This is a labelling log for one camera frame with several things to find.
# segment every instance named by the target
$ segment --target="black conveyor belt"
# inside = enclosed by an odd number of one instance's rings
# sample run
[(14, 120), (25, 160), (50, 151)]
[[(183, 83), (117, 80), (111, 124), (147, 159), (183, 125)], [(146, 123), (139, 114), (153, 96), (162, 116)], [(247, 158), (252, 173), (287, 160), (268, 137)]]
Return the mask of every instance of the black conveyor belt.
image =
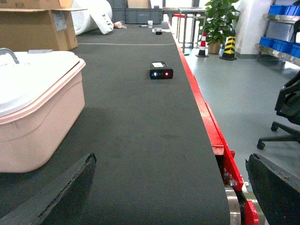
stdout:
[[(46, 165), (0, 174), (0, 217), (94, 152), (82, 225), (230, 224), (218, 165), (171, 33), (127, 25), (77, 39), (87, 43), (73, 50), (86, 62), (85, 108)], [(151, 80), (153, 61), (172, 67), (173, 79)]]

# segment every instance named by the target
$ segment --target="red and white traffic cone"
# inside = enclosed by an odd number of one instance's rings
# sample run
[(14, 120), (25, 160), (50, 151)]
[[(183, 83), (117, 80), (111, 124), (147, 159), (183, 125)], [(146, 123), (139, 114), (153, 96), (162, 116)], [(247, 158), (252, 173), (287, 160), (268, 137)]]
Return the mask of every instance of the red and white traffic cone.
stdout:
[(205, 55), (205, 48), (206, 48), (206, 32), (203, 32), (201, 43), (200, 43), (200, 50), (196, 56), (199, 58), (208, 57), (208, 55)]

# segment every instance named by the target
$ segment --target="white cup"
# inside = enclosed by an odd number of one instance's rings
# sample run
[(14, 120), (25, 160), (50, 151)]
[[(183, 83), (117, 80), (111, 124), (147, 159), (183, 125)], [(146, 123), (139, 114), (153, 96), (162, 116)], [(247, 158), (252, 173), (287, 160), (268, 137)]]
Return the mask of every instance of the white cup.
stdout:
[(152, 28), (153, 27), (153, 20), (148, 20), (148, 27)]

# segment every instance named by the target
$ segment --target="concrete floor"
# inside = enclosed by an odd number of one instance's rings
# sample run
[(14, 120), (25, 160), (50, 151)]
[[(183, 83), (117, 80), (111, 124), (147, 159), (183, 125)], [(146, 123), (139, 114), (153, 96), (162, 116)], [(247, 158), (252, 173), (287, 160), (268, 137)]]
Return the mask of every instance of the concrete floor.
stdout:
[(228, 146), (236, 152), (234, 159), (244, 180), (248, 181), (245, 159), (252, 153), (261, 154), (300, 178), (300, 144), (266, 142), (264, 150), (256, 148), (260, 137), (286, 134), (280, 129), (271, 131), (274, 120), (299, 129), (274, 111), (280, 88), (297, 74), (299, 67), (282, 61), (225, 61), (213, 54), (198, 58), (198, 51), (191, 51), (187, 62)]

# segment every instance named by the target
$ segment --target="grey storage crate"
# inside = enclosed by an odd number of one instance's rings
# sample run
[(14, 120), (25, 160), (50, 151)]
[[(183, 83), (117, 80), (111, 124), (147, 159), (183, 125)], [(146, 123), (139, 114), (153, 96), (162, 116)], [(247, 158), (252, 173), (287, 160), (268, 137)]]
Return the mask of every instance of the grey storage crate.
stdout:
[(115, 23), (115, 22), (118, 22), (118, 21), (126, 21), (126, 18), (125, 18), (125, 9), (122, 9), (122, 8), (114, 8), (112, 10), (112, 22)]
[(112, 9), (116, 8), (126, 8), (127, 0), (107, 0), (111, 4)]
[(147, 24), (148, 20), (153, 20), (153, 24), (161, 24), (163, 20), (163, 10), (161, 8), (126, 9), (126, 23)]

